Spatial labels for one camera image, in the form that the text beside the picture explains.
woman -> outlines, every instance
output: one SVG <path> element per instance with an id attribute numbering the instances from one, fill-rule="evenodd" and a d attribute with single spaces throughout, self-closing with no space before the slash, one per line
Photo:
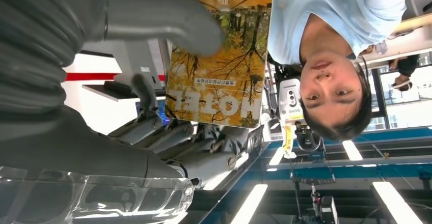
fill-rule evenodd
<path id="1" fill-rule="evenodd" d="M 399 71 L 399 76 L 395 78 L 392 88 L 405 92 L 413 87 L 410 77 L 418 66 L 419 58 L 420 56 L 417 54 L 405 58 L 398 58 L 390 62 L 390 70 L 397 69 L 397 71 Z"/>
<path id="2" fill-rule="evenodd" d="M 268 51 L 303 64 L 305 120 L 329 139 L 352 139 L 371 118 L 369 83 L 357 62 L 401 21 L 405 0 L 274 0 Z"/>

fluorescent light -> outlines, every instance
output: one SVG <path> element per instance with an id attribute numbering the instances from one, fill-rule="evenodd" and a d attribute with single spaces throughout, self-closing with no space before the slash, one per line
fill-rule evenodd
<path id="1" fill-rule="evenodd" d="M 376 164 L 362 164 L 362 167 L 376 167 Z"/>
<path id="2" fill-rule="evenodd" d="M 223 172 L 222 174 L 213 177 L 209 182 L 204 185 L 203 190 L 215 189 L 229 174 L 230 171 Z"/>
<path id="3" fill-rule="evenodd" d="M 243 152 L 242 154 L 241 154 L 241 157 L 240 157 L 240 159 L 238 159 L 236 162 L 235 162 L 235 166 L 234 166 L 234 169 L 238 169 L 240 166 L 242 166 L 247 160 L 249 159 L 249 154 L 248 153 L 246 153 L 246 152 Z"/>
<path id="4" fill-rule="evenodd" d="M 374 182 L 372 185 L 397 224 L 423 224 L 390 182 Z"/>
<path id="5" fill-rule="evenodd" d="M 267 184 L 255 185 L 243 205 L 240 207 L 240 210 L 235 215 L 231 224 L 248 224 L 251 221 L 259 202 L 267 190 L 267 187 Z"/>
<path id="6" fill-rule="evenodd" d="M 363 159 L 362 155 L 360 154 L 359 150 L 357 150 L 356 145 L 354 145 L 353 141 L 343 141 L 342 145 L 345 148 L 349 160 L 357 161 Z"/>
<path id="7" fill-rule="evenodd" d="M 270 160 L 269 165 L 279 165 L 281 159 L 284 155 L 284 149 L 282 147 L 276 150 L 276 153 L 273 155 L 273 158 Z"/>

red stripe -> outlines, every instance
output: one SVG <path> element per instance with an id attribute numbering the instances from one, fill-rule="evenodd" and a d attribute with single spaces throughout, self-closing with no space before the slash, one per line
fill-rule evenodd
<path id="1" fill-rule="evenodd" d="M 73 80 L 114 80 L 117 73 L 68 73 L 66 81 Z M 158 76 L 160 81 L 165 80 L 164 75 Z"/>

magazine cover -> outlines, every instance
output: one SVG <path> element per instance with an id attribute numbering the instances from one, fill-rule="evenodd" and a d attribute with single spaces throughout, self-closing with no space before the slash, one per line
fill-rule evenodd
<path id="1" fill-rule="evenodd" d="M 199 0 L 226 32 L 212 57 L 174 47 L 165 113 L 180 120 L 258 125 L 272 0 Z"/>

light blue shirt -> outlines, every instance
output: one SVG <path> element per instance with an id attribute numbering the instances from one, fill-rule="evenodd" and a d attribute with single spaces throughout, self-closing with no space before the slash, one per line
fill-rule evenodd
<path id="1" fill-rule="evenodd" d="M 299 64 L 303 31 L 315 14 L 358 56 L 392 33 L 405 9 L 405 0 L 273 0 L 268 51 L 279 64 Z"/>

